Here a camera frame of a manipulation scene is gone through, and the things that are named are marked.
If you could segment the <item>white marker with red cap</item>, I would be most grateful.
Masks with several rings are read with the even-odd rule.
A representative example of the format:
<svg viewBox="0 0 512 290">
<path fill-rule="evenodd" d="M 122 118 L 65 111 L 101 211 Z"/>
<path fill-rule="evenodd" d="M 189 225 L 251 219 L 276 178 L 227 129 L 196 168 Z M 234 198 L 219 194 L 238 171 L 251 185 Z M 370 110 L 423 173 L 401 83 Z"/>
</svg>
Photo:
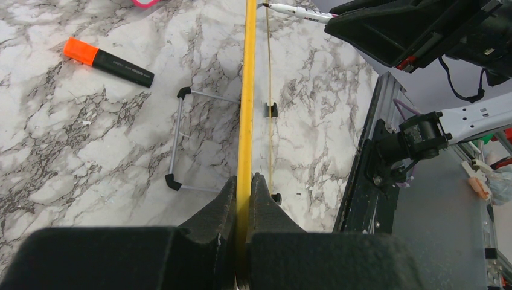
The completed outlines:
<svg viewBox="0 0 512 290">
<path fill-rule="evenodd" d="M 285 4 L 261 3 L 259 6 L 266 7 L 277 13 L 281 13 L 288 16 L 294 16 L 296 18 L 313 21 L 321 24 L 327 24 L 331 19 L 337 17 L 336 14 L 324 13 L 305 7 L 294 7 Z"/>
</svg>

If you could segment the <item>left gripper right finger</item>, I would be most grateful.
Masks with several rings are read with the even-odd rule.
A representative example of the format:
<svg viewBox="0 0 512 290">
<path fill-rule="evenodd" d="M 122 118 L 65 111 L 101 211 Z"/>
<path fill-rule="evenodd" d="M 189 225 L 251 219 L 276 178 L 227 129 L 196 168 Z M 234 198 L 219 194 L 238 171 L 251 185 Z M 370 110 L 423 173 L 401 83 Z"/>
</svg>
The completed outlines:
<svg viewBox="0 0 512 290">
<path fill-rule="evenodd" d="M 272 199 L 259 173 L 248 222 L 249 289 L 425 289 L 402 241 L 388 234 L 308 233 Z"/>
</svg>

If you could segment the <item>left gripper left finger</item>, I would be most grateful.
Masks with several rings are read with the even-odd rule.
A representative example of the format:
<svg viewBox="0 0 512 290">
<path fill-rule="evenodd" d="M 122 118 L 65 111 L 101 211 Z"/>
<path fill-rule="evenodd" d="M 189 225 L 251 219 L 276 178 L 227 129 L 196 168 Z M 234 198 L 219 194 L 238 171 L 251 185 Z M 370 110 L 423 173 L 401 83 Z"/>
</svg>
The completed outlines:
<svg viewBox="0 0 512 290">
<path fill-rule="evenodd" d="M 2 289 L 233 289 L 236 177 L 177 227 L 55 227 L 32 233 Z"/>
</svg>

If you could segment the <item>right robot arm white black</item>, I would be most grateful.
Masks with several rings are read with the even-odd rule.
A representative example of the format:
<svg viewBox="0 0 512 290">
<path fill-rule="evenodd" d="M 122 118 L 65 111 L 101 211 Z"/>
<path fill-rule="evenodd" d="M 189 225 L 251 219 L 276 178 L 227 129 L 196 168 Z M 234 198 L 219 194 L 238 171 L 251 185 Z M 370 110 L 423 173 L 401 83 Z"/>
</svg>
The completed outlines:
<svg viewBox="0 0 512 290">
<path fill-rule="evenodd" d="M 510 1 L 350 1 L 332 8 L 325 32 L 389 68 L 412 73 L 444 57 L 481 68 L 480 81 L 511 79 Z M 448 145 L 471 141 L 511 124 L 511 95 L 407 119 L 376 141 L 387 164 L 436 157 Z"/>
</svg>

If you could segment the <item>yellow framed whiteboard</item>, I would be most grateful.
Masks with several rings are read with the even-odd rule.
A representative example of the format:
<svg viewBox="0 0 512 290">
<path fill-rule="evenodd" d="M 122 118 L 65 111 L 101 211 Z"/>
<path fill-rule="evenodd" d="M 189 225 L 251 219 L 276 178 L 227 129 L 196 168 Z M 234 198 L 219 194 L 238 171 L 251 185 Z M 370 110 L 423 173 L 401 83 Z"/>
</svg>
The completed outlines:
<svg viewBox="0 0 512 290">
<path fill-rule="evenodd" d="M 255 231 L 258 187 L 270 177 L 271 64 L 268 11 L 264 1 L 247 1 L 237 160 L 235 277 L 249 289 L 249 243 Z"/>
</svg>

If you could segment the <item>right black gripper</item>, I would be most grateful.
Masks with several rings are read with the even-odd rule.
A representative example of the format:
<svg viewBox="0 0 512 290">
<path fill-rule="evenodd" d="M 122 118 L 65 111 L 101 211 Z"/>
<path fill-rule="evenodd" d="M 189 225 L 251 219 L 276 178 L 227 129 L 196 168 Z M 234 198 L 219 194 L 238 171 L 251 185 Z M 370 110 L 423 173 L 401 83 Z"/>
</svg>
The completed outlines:
<svg viewBox="0 0 512 290">
<path fill-rule="evenodd" d="M 511 1 L 352 1 L 324 31 L 412 73 L 440 56 L 511 74 Z"/>
</svg>

